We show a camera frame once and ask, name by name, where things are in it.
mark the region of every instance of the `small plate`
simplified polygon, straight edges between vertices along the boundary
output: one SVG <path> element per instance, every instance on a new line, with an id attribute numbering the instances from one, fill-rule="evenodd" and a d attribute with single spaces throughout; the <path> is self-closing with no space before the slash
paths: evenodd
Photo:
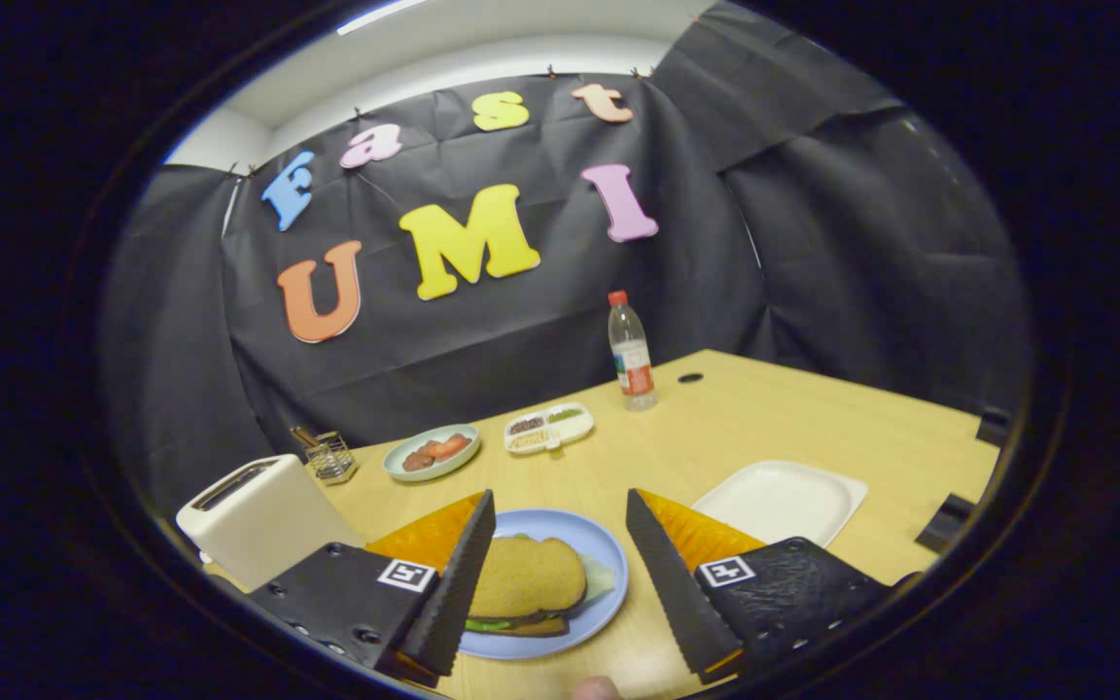
<path id="1" fill-rule="evenodd" d="M 414 452 L 418 447 L 426 445 L 428 439 L 436 439 L 439 442 L 444 442 L 445 439 L 451 438 L 454 433 L 459 432 L 470 439 L 470 444 L 466 445 L 466 448 L 461 449 L 460 452 L 455 454 L 452 457 L 448 457 L 447 460 L 436 461 L 436 464 L 430 465 L 424 469 L 418 469 L 416 473 L 405 473 L 404 470 L 404 457 L 409 457 L 409 454 Z M 478 446 L 482 440 L 478 438 L 478 429 L 472 424 L 457 423 L 444 427 L 436 427 L 436 429 L 430 429 L 426 432 L 419 432 L 413 436 L 413 438 L 405 439 L 404 442 L 396 445 L 392 448 L 391 452 L 383 457 L 383 470 L 386 470 L 392 478 L 396 482 L 427 482 L 427 479 L 439 478 L 441 475 L 452 473 L 455 469 L 466 464 L 469 457 L 475 456 L 478 451 Z"/>
<path id="2" fill-rule="evenodd" d="M 769 460 L 730 475 L 693 508 L 766 544 L 805 536 L 828 547 L 866 495 L 857 478 Z"/>
<path id="3" fill-rule="evenodd" d="M 525 533 L 534 540 L 554 536 L 569 543 L 579 554 L 599 559 L 599 563 L 616 572 L 616 588 L 595 599 L 590 606 L 569 617 L 569 634 L 560 637 L 503 637 L 466 629 L 460 637 L 460 651 L 485 660 L 536 660 L 577 646 L 613 620 L 625 601 L 631 581 L 631 564 L 625 549 L 608 529 L 595 521 L 568 511 L 525 508 L 495 513 L 495 536 Z"/>
<path id="4" fill-rule="evenodd" d="M 561 418 L 561 420 L 554 423 L 548 422 L 548 417 L 552 417 L 561 411 L 569 411 L 569 409 L 577 409 L 581 413 L 578 413 L 576 417 Z M 517 433 L 510 432 L 514 424 L 528 421 L 530 418 L 540 418 L 542 426 Z M 584 404 L 579 402 L 557 403 L 556 407 L 548 407 L 542 409 L 542 411 L 523 413 L 523 416 L 507 421 L 507 424 L 504 426 L 504 449 L 514 455 L 533 455 L 533 452 L 540 452 L 542 449 L 557 449 L 561 445 L 575 441 L 575 439 L 585 438 L 590 430 L 594 430 L 594 427 L 595 417 L 590 416 L 590 411 Z M 512 447 L 512 444 L 522 438 L 533 439 L 534 442 L 524 447 Z"/>

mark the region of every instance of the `white toaster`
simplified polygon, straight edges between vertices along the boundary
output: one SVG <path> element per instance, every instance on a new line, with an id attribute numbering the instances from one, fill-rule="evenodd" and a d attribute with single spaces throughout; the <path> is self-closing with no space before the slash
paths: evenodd
<path id="1" fill-rule="evenodd" d="M 295 455 L 249 461 L 193 497 L 175 524 L 246 590 L 328 542 L 365 545 Z"/>

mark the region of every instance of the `pink letter i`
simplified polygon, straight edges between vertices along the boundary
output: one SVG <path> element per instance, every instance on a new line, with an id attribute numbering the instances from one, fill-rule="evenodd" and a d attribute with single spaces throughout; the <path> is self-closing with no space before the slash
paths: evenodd
<path id="1" fill-rule="evenodd" d="M 659 233 L 660 225 L 654 218 L 642 213 L 631 189 L 631 169 L 626 165 L 613 164 L 584 169 L 581 177 L 595 183 L 595 189 L 604 198 L 604 207 L 613 225 L 608 227 L 608 237 L 617 243 L 626 240 L 647 239 Z"/>

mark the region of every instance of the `plastic bottle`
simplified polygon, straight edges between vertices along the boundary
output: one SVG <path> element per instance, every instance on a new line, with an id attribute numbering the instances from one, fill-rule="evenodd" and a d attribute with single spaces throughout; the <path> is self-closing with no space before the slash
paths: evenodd
<path id="1" fill-rule="evenodd" d="M 631 297 L 625 291 L 608 293 L 613 312 L 608 315 L 608 345 L 613 346 L 616 376 L 622 381 L 625 408 L 645 411 L 659 401 L 651 379 L 651 355 L 645 348 L 642 321 L 631 309 Z"/>

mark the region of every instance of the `ceiling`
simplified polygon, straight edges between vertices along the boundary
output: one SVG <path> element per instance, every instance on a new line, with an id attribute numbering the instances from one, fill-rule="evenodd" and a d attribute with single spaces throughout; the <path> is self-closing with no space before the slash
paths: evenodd
<path id="1" fill-rule="evenodd" d="M 300 49 L 225 103 L 277 129 L 382 72 L 495 40 L 599 34 L 673 43 L 715 0 L 428 0 Z M 361 12 L 354 12 L 349 19 Z"/>

